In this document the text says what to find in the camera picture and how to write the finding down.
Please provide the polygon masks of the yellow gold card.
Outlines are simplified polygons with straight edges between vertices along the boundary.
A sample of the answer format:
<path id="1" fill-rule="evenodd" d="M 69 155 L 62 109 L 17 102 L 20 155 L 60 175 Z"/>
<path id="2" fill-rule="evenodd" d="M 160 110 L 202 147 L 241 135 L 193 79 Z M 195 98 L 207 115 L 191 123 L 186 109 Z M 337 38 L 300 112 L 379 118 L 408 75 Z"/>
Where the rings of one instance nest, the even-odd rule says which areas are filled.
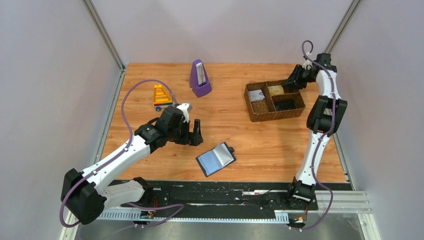
<path id="1" fill-rule="evenodd" d="M 284 88 L 281 85 L 270 85 L 267 87 L 270 96 L 284 95 Z"/>

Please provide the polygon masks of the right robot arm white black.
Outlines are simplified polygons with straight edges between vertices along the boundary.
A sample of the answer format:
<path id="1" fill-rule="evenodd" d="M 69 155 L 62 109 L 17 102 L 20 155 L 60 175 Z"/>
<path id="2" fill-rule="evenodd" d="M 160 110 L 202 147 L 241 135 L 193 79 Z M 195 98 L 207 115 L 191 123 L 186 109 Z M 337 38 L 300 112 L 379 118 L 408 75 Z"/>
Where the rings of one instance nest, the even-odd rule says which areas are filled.
<path id="1" fill-rule="evenodd" d="M 314 200 L 324 150 L 337 132 L 348 106 L 338 92 L 337 68 L 331 64 L 331 55 L 320 53 L 312 60 L 311 53 L 306 52 L 303 57 L 305 62 L 296 65 L 282 85 L 300 90 L 308 83 L 316 82 L 319 95 L 306 120 L 309 139 L 303 162 L 285 195 L 285 203 L 290 209 L 302 209 Z"/>

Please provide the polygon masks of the white silver card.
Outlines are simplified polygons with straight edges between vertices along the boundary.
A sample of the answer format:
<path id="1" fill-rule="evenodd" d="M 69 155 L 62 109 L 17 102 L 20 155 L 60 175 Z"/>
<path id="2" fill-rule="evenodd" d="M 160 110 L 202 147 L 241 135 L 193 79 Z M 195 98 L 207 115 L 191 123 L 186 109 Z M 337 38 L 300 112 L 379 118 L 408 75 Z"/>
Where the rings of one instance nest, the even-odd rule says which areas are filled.
<path id="1" fill-rule="evenodd" d="M 247 93 L 250 102 L 257 102 L 265 99 L 264 93 L 261 89 L 250 90 Z"/>

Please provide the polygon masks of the blue leather card holder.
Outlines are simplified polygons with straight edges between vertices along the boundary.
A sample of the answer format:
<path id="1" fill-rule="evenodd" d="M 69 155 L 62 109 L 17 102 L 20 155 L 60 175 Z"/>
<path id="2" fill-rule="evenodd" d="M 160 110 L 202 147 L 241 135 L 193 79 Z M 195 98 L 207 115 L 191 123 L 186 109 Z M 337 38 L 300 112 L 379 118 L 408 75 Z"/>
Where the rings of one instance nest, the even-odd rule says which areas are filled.
<path id="1" fill-rule="evenodd" d="M 237 160 L 235 149 L 226 142 L 216 145 L 214 148 L 197 156 L 195 159 L 206 178 Z"/>

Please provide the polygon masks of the black card with stripe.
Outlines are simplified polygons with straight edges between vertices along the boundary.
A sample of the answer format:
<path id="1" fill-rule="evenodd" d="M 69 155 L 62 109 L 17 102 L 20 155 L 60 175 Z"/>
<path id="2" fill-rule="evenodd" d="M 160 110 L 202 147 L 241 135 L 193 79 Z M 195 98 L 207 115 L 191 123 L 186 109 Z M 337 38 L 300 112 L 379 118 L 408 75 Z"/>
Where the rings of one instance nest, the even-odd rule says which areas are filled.
<path id="1" fill-rule="evenodd" d="M 295 101 L 292 99 L 274 101 L 273 103 L 276 111 L 289 111 L 297 108 Z"/>

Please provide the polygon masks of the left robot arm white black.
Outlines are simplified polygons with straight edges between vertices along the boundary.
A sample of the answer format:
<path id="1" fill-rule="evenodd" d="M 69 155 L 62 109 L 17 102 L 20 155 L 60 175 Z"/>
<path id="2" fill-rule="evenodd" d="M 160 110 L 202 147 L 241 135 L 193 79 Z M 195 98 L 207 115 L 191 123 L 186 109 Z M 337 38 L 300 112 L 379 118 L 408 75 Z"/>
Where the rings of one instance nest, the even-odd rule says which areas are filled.
<path id="1" fill-rule="evenodd" d="M 60 210 L 67 208 L 77 223 L 87 225 L 109 208 L 128 202 L 149 206 L 153 193 L 148 183 L 136 177 L 127 183 L 111 186 L 111 182 L 131 165 L 149 156 L 168 142 L 198 146 L 203 142 L 200 120 L 195 119 L 189 131 L 190 103 L 169 106 L 160 117 L 141 125 L 130 133 L 129 139 L 118 149 L 94 165 L 77 171 L 72 168 L 64 175 Z"/>

